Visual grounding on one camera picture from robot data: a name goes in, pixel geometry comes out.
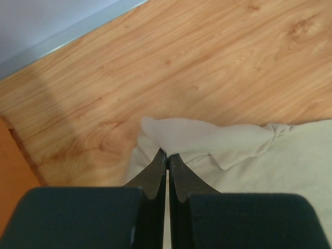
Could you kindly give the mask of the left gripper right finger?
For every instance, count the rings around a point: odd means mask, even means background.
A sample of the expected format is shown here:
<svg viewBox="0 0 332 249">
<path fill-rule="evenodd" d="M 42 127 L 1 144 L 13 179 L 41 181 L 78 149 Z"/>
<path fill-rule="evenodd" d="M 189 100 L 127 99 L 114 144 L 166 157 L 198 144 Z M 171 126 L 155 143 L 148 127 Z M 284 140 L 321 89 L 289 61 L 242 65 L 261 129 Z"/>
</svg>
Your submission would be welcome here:
<svg viewBox="0 0 332 249">
<path fill-rule="evenodd" d="M 173 248 L 329 248 L 311 204 L 283 193 L 221 193 L 169 158 Z"/>
</svg>

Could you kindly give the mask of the beige t shirt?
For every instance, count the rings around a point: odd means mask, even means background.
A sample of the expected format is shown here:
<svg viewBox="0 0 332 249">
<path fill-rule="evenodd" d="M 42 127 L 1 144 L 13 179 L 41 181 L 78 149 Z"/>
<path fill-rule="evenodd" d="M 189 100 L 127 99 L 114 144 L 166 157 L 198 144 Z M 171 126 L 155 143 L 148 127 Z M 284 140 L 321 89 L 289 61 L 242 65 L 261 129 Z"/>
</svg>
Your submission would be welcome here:
<svg viewBox="0 0 332 249">
<path fill-rule="evenodd" d="M 221 193 L 283 193 L 313 207 L 331 248 L 331 121 L 219 127 L 182 118 L 145 117 L 124 178 L 127 184 L 159 150 L 179 155 Z M 164 245 L 172 248 L 171 228 Z"/>
</svg>

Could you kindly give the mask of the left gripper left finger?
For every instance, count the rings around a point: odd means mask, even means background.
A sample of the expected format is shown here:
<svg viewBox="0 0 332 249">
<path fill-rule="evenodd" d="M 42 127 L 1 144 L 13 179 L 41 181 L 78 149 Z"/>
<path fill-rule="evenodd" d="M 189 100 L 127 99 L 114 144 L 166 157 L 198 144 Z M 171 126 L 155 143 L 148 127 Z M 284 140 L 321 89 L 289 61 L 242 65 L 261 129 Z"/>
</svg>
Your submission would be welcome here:
<svg viewBox="0 0 332 249">
<path fill-rule="evenodd" d="M 162 248 L 167 157 L 122 187 L 39 187 L 5 229 L 5 248 Z"/>
</svg>

